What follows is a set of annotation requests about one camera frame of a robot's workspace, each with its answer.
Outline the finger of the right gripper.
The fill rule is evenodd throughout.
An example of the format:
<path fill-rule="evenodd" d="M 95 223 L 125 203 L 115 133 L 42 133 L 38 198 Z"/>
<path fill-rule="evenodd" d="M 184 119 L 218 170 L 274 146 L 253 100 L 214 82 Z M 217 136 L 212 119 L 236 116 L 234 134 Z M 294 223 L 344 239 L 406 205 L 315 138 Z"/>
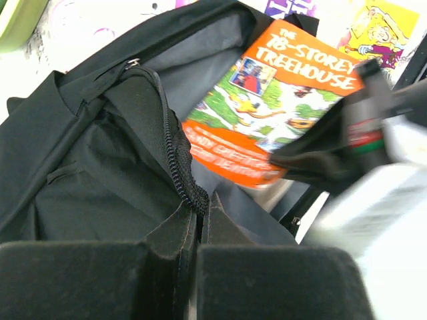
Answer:
<path fill-rule="evenodd" d="M 342 193 L 359 180 L 364 174 L 361 160 L 344 141 L 344 106 L 350 99 L 334 103 L 301 137 L 273 151 L 270 164 L 286 169 L 286 179 L 328 193 Z"/>

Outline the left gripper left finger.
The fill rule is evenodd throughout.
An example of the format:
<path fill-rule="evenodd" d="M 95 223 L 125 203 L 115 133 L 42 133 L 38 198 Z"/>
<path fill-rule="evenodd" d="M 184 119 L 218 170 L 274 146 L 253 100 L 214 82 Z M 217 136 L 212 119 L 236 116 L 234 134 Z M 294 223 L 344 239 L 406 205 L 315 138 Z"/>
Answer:
<path fill-rule="evenodd" d="M 196 214 L 178 209 L 139 241 L 1 246 L 2 319 L 184 319 Z"/>

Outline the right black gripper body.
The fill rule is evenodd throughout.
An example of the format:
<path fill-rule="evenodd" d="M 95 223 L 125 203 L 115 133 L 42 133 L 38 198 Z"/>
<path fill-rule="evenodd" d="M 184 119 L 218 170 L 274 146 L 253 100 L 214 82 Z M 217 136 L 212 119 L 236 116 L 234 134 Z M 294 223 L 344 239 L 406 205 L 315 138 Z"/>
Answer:
<path fill-rule="evenodd" d="M 346 143 L 364 170 L 426 166 L 426 80 L 393 92 L 375 59 L 355 68 L 363 89 L 344 107 Z"/>

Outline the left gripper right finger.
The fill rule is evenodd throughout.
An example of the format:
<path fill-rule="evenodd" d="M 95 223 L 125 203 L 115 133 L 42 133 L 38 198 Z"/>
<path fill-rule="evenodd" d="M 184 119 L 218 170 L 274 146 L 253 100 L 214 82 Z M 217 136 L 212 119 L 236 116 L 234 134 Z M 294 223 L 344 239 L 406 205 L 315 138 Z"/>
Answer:
<path fill-rule="evenodd" d="M 355 261 L 341 249 L 252 243 L 217 194 L 196 264 L 197 319 L 373 319 Z"/>

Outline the Roald Dahl Charlie book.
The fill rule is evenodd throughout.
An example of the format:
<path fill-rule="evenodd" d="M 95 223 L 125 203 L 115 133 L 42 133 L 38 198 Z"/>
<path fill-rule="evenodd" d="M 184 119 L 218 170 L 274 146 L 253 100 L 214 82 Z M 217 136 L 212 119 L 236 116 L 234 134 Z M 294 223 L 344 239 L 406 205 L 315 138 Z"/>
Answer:
<path fill-rule="evenodd" d="M 292 13 L 319 20 L 317 37 L 358 60 L 377 59 L 397 82 L 419 40 L 424 14 L 417 1 L 266 1 L 262 11 L 275 19 Z"/>

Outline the orange 78-Storey Treehouse book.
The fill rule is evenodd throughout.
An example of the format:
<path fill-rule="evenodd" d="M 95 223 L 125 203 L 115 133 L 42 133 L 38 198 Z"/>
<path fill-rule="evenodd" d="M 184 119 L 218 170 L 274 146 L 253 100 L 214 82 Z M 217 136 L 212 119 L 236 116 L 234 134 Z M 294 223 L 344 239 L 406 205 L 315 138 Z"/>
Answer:
<path fill-rule="evenodd" d="M 360 89 L 357 60 L 295 25 L 273 21 L 183 123 L 193 158 L 248 189 L 275 183 L 270 155 Z"/>

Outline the black student backpack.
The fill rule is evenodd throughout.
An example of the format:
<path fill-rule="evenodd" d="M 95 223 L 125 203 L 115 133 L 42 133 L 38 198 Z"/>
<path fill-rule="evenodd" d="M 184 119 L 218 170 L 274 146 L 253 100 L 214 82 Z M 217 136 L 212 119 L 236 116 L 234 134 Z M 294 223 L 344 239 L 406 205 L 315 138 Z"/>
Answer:
<path fill-rule="evenodd" d="M 1 241 L 131 241 L 185 213 L 201 234 L 262 245 L 291 233 L 192 159 L 181 124 L 272 19 L 200 1 L 140 23 L 68 73 L 52 72 L 1 124 Z"/>

